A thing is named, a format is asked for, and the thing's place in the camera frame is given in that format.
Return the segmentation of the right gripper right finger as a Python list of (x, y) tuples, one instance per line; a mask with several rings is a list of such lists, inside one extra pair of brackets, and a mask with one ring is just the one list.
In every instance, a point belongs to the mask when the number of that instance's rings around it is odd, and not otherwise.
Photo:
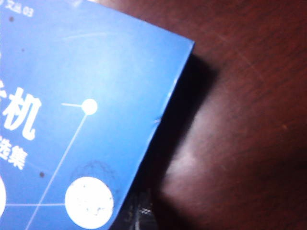
[(153, 213), (153, 205), (151, 201), (150, 190), (141, 192), (138, 197), (138, 204), (136, 211), (136, 229), (137, 230), (156, 229), (156, 219)]

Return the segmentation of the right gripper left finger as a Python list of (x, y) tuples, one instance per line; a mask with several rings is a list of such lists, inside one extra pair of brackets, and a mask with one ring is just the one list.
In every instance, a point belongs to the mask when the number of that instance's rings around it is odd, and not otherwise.
[(138, 199), (136, 195), (127, 198), (121, 210), (120, 230), (134, 230), (138, 209)]

